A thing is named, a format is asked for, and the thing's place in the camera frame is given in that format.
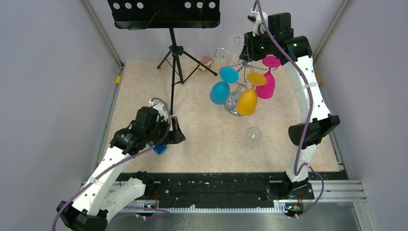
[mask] yellow object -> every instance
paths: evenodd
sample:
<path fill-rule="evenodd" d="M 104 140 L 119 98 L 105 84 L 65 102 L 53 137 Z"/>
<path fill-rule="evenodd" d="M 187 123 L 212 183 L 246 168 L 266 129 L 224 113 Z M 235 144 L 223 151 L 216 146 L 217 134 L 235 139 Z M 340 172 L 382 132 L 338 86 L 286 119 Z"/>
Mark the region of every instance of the yellow object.
<path fill-rule="evenodd" d="M 243 116 L 250 116 L 254 113 L 258 104 L 258 95 L 255 92 L 255 86 L 242 93 L 237 102 L 237 112 Z"/>
<path fill-rule="evenodd" d="M 255 86 L 262 86 L 267 83 L 267 78 L 261 73 L 251 72 L 246 76 L 248 82 Z"/>
<path fill-rule="evenodd" d="M 119 84 L 119 83 L 120 83 L 120 76 L 116 76 L 115 83 L 116 83 L 116 84 Z"/>

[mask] gray floor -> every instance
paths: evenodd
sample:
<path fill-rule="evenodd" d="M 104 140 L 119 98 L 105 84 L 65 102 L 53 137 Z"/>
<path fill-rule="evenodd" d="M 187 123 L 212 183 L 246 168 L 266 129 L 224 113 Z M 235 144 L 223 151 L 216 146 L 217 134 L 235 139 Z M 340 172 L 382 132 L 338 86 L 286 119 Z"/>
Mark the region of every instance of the gray floor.
<path fill-rule="evenodd" d="M 109 224 L 107 231 L 359 231 L 352 203 L 317 204 L 306 216 L 287 219 L 282 214 L 173 214 L 143 221 L 125 217 Z"/>

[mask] blue object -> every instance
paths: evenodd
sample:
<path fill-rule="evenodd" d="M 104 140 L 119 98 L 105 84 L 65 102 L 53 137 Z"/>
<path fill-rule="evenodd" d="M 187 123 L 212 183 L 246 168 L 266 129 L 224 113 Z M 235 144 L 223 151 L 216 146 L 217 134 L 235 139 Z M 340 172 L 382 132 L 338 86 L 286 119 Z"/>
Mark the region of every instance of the blue object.
<path fill-rule="evenodd" d="M 153 144 L 152 143 L 147 143 L 150 147 L 152 147 L 153 146 Z M 161 153 L 163 153 L 164 151 L 165 151 L 165 149 L 167 148 L 167 145 L 165 145 L 165 144 L 162 144 L 162 145 L 157 145 L 157 146 L 155 146 L 154 148 L 153 148 L 153 150 L 157 153 L 157 154 L 161 154 Z"/>
<path fill-rule="evenodd" d="M 227 83 L 236 83 L 240 77 L 238 72 L 230 66 L 221 68 L 219 71 L 219 76 Z"/>
<path fill-rule="evenodd" d="M 222 104 L 225 104 L 229 95 L 230 95 L 230 86 L 228 85 L 228 83 L 224 81 L 220 81 L 216 83 L 211 89 L 210 99 L 213 103 L 222 105 Z"/>

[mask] white wall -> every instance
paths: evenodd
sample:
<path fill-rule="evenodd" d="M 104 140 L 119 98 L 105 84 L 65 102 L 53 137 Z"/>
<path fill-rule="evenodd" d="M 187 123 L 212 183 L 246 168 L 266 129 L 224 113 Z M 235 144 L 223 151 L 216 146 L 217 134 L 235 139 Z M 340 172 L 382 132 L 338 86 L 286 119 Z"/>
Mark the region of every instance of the white wall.
<path fill-rule="evenodd" d="M 123 62 L 129 59 L 162 59 L 168 52 L 171 45 L 168 29 L 120 30 L 114 26 L 112 11 L 106 0 L 90 2 Z M 290 12 L 295 35 L 307 36 L 313 49 L 317 48 L 341 3 L 342 0 L 261 0 L 262 9 L 268 15 Z M 221 24 L 204 30 L 175 29 L 177 45 L 184 46 L 187 52 L 199 59 L 204 55 L 213 57 L 214 51 L 221 47 L 234 52 L 232 39 L 253 30 L 253 24 L 246 18 L 253 5 L 254 0 L 220 0 Z"/>
<path fill-rule="evenodd" d="M 354 179 L 380 230 L 407 230 L 408 2 L 356 0 L 317 60 Z"/>
<path fill-rule="evenodd" d="M 79 0 L 3 0 L 0 31 L 0 230 L 50 230 L 91 172 L 119 69 Z"/>

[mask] table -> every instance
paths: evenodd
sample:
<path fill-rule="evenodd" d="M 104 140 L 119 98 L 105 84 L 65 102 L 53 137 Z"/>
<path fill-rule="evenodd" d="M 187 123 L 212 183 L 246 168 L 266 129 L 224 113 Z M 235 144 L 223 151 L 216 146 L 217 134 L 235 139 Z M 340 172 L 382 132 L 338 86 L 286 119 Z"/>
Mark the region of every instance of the table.
<path fill-rule="evenodd" d="M 171 67 L 163 64 L 157 69 L 159 62 L 127 61 L 105 149 L 114 133 L 127 127 L 135 119 L 137 110 L 148 106 L 150 98 L 159 97 L 170 103 Z M 224 61 L 216 60 L 211 68 L 218 72 L 224 64 Z M 190 59 L 181 59 L 184 76 L 195 65 Z M 187 140 L 169 145 L 161 155 L 151 150 L 131 160 L 124 172 L 285 171 L 292 155 L 288 128 L 300 122 L 300 114 L 284 69 L 278 68 L 273 75 L 276 80 L 274 96 L 268 100 L 259 99 L 253 115 L 235 117 L 229 115 L 223 105 L 215 105 L 209 99 L 209 92 L 221 81 L 220 77 L 197 70 L 184 85 L 175 86 L 174 116 L 178 117 Z M 262 130 L 262 138 L 257 147 L 248 148 L 244 144 L 244 135 L 252 126 Z M 316 171 L 339 171 L 329 136 L 318 146 L 311 166 Z"/>

